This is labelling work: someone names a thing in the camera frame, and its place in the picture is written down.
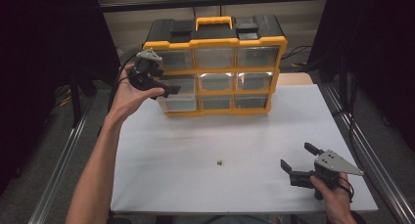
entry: hand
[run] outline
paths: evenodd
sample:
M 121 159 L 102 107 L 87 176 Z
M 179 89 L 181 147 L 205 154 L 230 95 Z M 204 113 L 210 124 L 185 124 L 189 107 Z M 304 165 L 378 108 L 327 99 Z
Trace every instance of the hand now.
M 164 93 L 162 88 L 153 88 L 146 91 L 134 88 L 130 84 L 128 78 L 125 78 L 129 70 L 133 67 L 134 65 L 127 65 L 122 71 L 121 76 L 119 77 L 122 81 L 118 85 L 114 102 L 109 112 L 109 115 L 113 115 L 122 121 L 126 120 L 131 114 L 136 112 L 147 98 L 156 97 Z
M 347 174 L 341 173 L 340 175 L 347 180 Z M 324 202 L 326 203 L 327 217 L 333 224 L 356 223 L 351 216 L 350 197 L 345 190 L 338 187 L 332 191 L 323 181 L 315 176 L 311 176 L 310 181 L 323 195 Z M 349 189 L 349 185 L 345 180 L 339 179 L 339 183 Z

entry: human arm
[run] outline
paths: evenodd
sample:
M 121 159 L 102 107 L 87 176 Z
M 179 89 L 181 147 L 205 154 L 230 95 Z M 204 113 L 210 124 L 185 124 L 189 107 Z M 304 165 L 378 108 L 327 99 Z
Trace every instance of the human arm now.
M 120 79 L 127 76 L 127 66 Z M 119 133 L 124 121 L 151 97 L 161 95 L 163 89 L 147 91 L 135 89 L 123 79 L 115 93 L 97 143 L 79 178 L 67 215 L 67 223 L 106 223 L 113 196 L 115 156 Z
M 346 181 L 347 175 L 345 173 L 341 173 L 341 177 L 343 179 L 339 179 L 339 183 L 345 188 L 349 188 L 349 184 Z M 315 176 L 311 176 L 310 181 L 314 187 L 323 195 L 324 202 L 326 203 L 327 217 L 331 223 L 356 223 L 350 211 L 350 196 L 345 190 L 339 187 L 335 188 L 334 190 L 330 190 L 323 181 Z

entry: forearm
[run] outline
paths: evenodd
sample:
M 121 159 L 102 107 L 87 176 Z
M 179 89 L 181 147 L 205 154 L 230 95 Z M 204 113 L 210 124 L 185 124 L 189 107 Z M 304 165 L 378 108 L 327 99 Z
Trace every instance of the forearm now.
M 67 223 L 106 223 L 113 195 L 115 156 L 122 122 L 119 117 L 107 115 L 76 185 Z

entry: person's left arm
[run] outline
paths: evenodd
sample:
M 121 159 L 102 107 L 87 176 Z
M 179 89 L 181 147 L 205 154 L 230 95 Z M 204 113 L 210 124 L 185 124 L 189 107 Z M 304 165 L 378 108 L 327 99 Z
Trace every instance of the person's left arm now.
M 120 79 L 124 78 L 126 67 Z M 161 95 L 163 89 L 140 91 L 130 85 L 128 79 L 119 83 L 113 106 L 104 120 L 97 143 L 79 178 L 67 215 L 67 223 L 106 223 L 115 173 L 115 157 L 119 133 L 123 122 L 141 106 L 147 98 Z

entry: person's left hand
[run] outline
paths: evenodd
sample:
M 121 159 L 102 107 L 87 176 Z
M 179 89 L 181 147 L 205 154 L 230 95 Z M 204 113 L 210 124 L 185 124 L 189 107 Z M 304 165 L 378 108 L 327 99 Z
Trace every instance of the person's left hand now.
M 134 88 L 128 78 L 125 78 L 134 65 L 127 65 L 122 71 L 119 79 L 122 81 L 118 85 L 115 93 L 114 102 L 110 113 L 122 121 L 126 120 L 131 114 L 140 108 L 141 104 L 148 98 L 156 97 L 164 93 L 162 88 L 153 88 L 141 91 Z

